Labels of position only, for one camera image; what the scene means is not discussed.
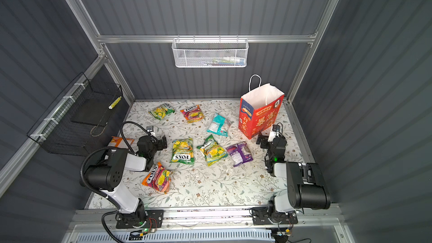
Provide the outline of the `orange snack packet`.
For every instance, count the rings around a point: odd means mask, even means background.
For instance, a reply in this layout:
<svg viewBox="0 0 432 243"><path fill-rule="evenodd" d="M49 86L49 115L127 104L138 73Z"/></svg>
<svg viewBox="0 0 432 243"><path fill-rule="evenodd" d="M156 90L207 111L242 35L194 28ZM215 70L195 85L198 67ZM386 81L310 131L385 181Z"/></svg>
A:
<svg viewBox="0 0 432 243"><path fill-rule="evenodd" d="M130 146L133 146L135 144L135 139L127 138L126 141ZM118 147L118 148L127 148L126 142L121 137L114 137L112 136L110 142L108 143L108 146L111 147Z"/></svg>

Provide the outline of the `orange pink Fox's candy bag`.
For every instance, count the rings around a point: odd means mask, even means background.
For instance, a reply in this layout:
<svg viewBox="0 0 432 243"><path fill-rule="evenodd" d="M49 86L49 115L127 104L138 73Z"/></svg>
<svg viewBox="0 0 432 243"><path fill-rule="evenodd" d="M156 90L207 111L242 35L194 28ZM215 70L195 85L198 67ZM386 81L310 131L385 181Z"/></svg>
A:
<svg viewBox="0 0 432 243"><path fill-rule="evenodd" d="M171 171L167 170L161 162L158 162L150 169L141 184L166 194L171 184Z"/></svg>

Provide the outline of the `green yellow candy bag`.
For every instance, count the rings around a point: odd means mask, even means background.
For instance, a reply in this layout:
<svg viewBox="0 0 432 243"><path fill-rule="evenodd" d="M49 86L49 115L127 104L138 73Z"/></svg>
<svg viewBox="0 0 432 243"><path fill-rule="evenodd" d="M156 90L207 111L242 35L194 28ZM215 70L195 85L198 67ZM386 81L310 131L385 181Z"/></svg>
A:
<svg viewBox="0 0 432 243"><path fill-rule="evenodd" d="M204 143L196 148L204 155L207 166L228 157L228 152L215 140L213 135L208 136Z"/></svg>
<svg viewBox="0 0 432 243"><path fill-rule="evenodd" d="M153 108L149 111L149 114L152 115L155 119L162 120L166 116L175 113L175 110L167 103L161 104L156 108Z"/></svg>

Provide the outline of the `green Fox's candy bag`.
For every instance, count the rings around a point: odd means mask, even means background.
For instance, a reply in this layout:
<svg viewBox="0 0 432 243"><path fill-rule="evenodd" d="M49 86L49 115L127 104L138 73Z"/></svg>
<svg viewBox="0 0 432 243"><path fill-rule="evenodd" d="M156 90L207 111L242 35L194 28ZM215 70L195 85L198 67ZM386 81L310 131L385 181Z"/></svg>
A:
<svg viewBox="0 0 432 243"><path fill-rule="evenodd" d="M176 139L173 141L171 163L195 164L192 138Z"/></svg>

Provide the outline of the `red paper gift bag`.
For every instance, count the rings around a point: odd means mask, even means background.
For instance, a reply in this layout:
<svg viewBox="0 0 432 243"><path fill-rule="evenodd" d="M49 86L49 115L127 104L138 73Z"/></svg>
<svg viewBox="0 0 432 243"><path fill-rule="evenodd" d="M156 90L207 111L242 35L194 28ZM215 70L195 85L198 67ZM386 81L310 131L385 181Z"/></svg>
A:
<svg viewBox="0 0 432 243"><path fill-rule="evenodd" d="M238 128L248 139L276 122L285 93L269 83L252 88L240 99Z"/></svg>

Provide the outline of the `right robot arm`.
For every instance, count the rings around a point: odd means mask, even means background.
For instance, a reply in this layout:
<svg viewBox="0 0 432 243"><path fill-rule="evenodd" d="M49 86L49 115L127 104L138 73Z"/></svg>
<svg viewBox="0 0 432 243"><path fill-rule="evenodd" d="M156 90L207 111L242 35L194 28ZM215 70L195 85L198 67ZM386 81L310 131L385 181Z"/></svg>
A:
<svg viewBox="0 0 432 243"><path fill-rule="evenodd" d="M256 143L267 151L264 157L267 173L274 178L283 179L286 183L286 188L271 197L267 207L258 213L255 221L257 225L293 225L298 223L295 213L297 209L330 208L330 194L318 164L285 161L287 141L282 134L259 134Z"/></svg>

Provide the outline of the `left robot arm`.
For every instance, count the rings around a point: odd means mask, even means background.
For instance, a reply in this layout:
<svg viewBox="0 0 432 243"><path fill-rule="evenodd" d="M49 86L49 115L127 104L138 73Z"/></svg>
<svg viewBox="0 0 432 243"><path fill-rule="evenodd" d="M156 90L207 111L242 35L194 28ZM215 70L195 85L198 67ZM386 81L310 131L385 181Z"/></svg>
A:
<svg viewBox="0 0 432 243"><path fill-rule="evenodd" d="M166 149L167 138L142 136L137 142L138 153L132 151L134 139L113 137L109 146L89 154L80 169L81 185L109 200L120 225L142 227L156 224L149 216L141 199L123 182L125 170L146 172L143 184L158 192L167 193L171 184L171 172L161 163L154 164L156 152Z"/></svg>

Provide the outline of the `pink Fox's candy bag far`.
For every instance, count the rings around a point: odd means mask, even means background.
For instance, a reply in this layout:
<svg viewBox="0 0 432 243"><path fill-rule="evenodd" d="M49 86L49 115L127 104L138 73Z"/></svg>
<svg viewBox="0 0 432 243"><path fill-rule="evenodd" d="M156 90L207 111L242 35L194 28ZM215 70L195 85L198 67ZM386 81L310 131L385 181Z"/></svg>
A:
<svg viewBox="0 0 432 243"><path fill-rule="evenodd" d="M194 105L181 110L182 115L188 123L198 122L205 118L200 105Z"/></svg>

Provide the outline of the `purple snack packet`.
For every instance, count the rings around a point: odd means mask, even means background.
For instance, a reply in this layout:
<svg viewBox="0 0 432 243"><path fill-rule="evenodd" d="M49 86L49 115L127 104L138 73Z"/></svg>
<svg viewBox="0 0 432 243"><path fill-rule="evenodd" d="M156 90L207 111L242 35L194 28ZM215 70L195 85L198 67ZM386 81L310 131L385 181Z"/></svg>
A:
<svg viewBox="0 0 432 243"><path fill-rule="evenodd" d="M253 161L252 152L246 142L231 145L226 150L234 163L234 167Z"/></svg>

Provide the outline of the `yellow tube in black basket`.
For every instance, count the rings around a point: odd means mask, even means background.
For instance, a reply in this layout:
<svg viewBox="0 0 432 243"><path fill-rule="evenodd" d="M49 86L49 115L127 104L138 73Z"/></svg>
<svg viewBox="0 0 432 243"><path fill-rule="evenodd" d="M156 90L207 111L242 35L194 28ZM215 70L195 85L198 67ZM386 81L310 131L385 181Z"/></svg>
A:
<svg viewBox="0 0 432 243"><path fill-rule="evenodd" d="M114 100L110 105L109 105L109 109L112 110L113 108L115 108L117 106L117 104L122 100L122 97L118 97L116 100Z"/></svg>

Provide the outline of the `teal white snack packet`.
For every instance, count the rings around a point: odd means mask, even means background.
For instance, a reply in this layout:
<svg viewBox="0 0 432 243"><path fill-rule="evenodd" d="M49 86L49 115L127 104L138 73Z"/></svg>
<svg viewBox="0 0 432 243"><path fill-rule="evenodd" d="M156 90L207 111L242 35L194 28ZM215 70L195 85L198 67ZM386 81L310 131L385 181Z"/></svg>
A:
<svg viewBox="0 0 432 243"><path fill-rule="evenodd" d="M228 130L231 124L232 121L216 113L207 129L207 132L214 135L228 137Z"/></svg>

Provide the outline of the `items in white basket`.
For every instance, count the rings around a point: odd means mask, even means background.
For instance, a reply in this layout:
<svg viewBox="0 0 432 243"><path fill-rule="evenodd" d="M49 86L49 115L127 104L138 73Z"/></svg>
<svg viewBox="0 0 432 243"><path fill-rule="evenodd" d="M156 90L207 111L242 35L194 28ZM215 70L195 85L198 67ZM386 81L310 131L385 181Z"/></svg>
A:
<svg viewBox="0 0 432 243"><path fill-rule="evenodd" d="M222 57L222 58L211 58L201 61L200 64L206 66L245 66L246 58L244 57Z"/></svg>

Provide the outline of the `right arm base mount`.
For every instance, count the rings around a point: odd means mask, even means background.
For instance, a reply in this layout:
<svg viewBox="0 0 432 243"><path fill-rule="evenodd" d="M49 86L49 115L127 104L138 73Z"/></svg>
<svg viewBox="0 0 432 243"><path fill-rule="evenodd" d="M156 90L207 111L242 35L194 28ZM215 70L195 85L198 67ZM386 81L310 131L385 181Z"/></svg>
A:
<svg viewBox="0 0 432 243"><path fill-rule="evenodd" d="M281 213L271 211L267 207L254 207L249 209L249 214L252 216L253 224L257 226L265 225L296 225L298 218L295 211Z"/></svg>

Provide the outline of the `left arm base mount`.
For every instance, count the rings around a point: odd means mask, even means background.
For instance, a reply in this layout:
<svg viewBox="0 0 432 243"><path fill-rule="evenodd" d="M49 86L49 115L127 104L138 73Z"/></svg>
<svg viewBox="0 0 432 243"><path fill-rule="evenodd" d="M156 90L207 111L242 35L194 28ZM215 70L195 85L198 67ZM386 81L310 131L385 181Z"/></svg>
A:
<svg viewBox="0 0 432 243"><path fill-rule="evenodd" d="M140 228L161 228L164 217L163 210L146 210L137 213L122 214L117 213L116 229L140 229Z"/></svg>

